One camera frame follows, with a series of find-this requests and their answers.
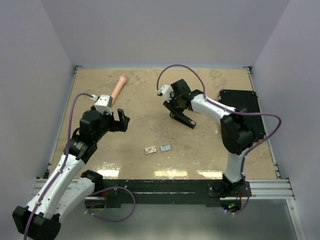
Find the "black stapler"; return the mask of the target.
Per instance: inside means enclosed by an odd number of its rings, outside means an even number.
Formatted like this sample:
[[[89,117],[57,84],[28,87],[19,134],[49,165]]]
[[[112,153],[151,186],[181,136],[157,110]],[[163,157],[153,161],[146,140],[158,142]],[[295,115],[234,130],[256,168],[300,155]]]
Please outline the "black stapler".
[[[173,101],[171,102],[164,101],[163,106],[169,110],[169,116],[172,119],[178,121],[179,123],[191,129],[195,128],[196,123],[191,118],[187,117],[184,114],[185,108],[178,106],[178,104],[174,103]]]

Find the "grey staple box sleeve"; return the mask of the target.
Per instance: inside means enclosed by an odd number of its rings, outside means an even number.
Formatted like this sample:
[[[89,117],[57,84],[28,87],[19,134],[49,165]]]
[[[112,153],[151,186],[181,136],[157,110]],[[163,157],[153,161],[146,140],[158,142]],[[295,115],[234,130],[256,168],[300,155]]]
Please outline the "grey staple box sleeve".
[[[146,155],[153,154],[153,153],[157,152],[157,148],[156,148],[156,146],[146,147],[144,149],[144,152],[145,152]]]

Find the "staple tray with staples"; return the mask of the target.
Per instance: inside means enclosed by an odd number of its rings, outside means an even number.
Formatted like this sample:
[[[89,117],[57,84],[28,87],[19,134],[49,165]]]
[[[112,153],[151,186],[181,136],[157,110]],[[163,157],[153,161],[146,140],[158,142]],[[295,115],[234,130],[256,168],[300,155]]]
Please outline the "staple tray with staples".
[[[171,150],[172,150],[172,146],[170,144],[160,146],[161,152],[167,152],[167,151],[171,151]]]

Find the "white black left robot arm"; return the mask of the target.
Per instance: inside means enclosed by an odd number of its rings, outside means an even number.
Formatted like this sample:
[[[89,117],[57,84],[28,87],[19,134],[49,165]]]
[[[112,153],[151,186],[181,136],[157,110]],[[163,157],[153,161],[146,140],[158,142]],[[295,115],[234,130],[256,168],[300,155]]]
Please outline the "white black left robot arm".
[[[25,240],[54,240],[62,219],[87,196],[104,192],[103,176],[92,170],[83,172],[73,187],[77,173],[98,149],[98,142],[108,132],[126,132],[130,118],[117,109],[119,119],[105,107],[92,106],[83,113],[79,127],[71,132],[58,165],[39,192],[26,206],[17,206],[12,217]]]

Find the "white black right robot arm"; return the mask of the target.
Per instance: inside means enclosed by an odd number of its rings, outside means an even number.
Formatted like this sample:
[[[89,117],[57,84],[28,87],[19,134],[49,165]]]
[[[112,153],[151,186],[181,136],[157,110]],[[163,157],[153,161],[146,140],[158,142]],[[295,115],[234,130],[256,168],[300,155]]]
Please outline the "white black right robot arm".
[[[184,79],[171,85],[163,85],[157,90],[157,95],[164,96],[163,105],[170,111],[170,117],[191,129],[195,128],[196,122],[184,114],[185,110],[203,114],[220,126],[221,139],[228,158],[225,173],[222,175],[223,183],[216,190],[230,197],[235,196],[245,184],[245,153],[256,140],[252,123],[243,116],[246,109],[237,111],[234,107],[206,97],[199,89],[191,90]]]

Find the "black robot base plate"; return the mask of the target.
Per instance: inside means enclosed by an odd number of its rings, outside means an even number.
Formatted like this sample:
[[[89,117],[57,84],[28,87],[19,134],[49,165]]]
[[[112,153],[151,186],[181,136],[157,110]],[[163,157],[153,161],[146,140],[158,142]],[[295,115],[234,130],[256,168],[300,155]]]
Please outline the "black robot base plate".
[[[107,208],[124,204],[137,205],[205,205],[220,207],[227,198],[251,197],[249,182],[229,183],[226,179],[102,179],[94,191],[107,188],[106,193],[92,195],[106,201]]]

